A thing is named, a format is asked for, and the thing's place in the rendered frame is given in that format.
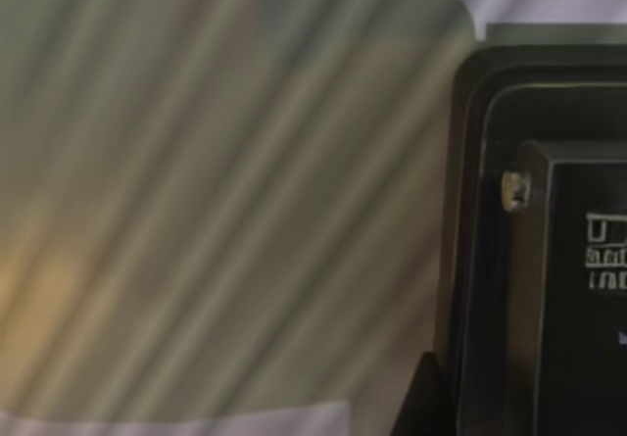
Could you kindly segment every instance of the metal screw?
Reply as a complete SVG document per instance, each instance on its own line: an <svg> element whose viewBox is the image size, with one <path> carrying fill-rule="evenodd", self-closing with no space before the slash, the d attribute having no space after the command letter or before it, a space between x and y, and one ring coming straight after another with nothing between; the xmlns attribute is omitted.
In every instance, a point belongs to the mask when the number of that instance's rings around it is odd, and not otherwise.
<svg viewBox="0 0 627 436"><path fill-rule="evenodd" d="M506 171L501 178L501 200L507 213L519 213L529 205L531 175L519 171Z"/></svg>

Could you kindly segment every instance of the brass screw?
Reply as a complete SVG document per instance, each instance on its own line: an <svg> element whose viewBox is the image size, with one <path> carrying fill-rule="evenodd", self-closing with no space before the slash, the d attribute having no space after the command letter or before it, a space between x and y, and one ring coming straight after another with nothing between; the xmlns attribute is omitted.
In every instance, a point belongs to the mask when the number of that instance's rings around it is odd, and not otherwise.
<svg viewBox="0 0 627 436"><path fill-rule="evenodd" d="M507 213L519 213L529 205L531 175L520 171L506 171L501 178L501 201Z"/></svg>

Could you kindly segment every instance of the black device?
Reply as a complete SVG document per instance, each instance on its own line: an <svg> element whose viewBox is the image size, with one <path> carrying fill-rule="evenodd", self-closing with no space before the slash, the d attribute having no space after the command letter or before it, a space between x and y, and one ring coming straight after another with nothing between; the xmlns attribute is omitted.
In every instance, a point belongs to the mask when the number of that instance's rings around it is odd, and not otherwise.
<svg viewBox="0 0 627 436"><path fill-rule="evenodd" d="M627 48L455 81L434 352L393 435L627 434Z"/></svg>

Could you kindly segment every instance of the striped surface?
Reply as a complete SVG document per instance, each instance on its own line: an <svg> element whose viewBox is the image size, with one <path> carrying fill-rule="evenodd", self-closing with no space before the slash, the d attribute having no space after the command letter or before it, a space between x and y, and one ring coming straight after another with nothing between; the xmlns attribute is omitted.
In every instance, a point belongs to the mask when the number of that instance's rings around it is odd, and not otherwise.
<svg viewBox="0 0 627 436"><path fill-rule="evenodd" d="M0 410L385 434L475 46L457 0L0 0Z"/></svg>

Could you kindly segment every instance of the corrugated surface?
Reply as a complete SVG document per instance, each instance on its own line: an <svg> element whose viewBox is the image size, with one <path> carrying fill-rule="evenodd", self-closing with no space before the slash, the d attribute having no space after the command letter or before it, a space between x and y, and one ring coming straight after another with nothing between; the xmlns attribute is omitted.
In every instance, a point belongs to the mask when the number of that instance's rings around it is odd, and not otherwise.
<svg viewBox="0 0 627 436"><path fill-rule="evenodd" d="M458 0L0 0L0 410L385 434L474 46Z"/></svg>

